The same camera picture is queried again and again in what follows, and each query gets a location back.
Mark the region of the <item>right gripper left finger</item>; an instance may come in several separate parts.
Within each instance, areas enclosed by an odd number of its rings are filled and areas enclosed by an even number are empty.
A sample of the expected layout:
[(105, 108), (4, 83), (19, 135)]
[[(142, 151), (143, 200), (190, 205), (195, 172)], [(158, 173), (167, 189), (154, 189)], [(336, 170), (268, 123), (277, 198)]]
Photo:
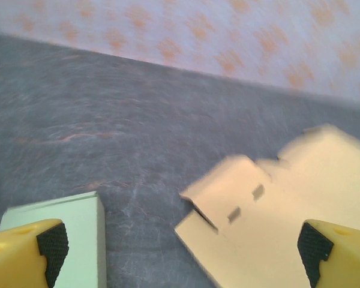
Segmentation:
[(0, 287), (54, 287), (68, 251), (60, 219), (0, 231)]

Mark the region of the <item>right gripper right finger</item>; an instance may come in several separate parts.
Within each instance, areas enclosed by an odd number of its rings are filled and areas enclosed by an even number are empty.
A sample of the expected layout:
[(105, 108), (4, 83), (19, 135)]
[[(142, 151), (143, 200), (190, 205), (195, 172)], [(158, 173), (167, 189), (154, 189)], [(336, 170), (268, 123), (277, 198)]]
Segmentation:
[(311, 287), (360, 287), (360, 230), (306, 220), (297, 247)]

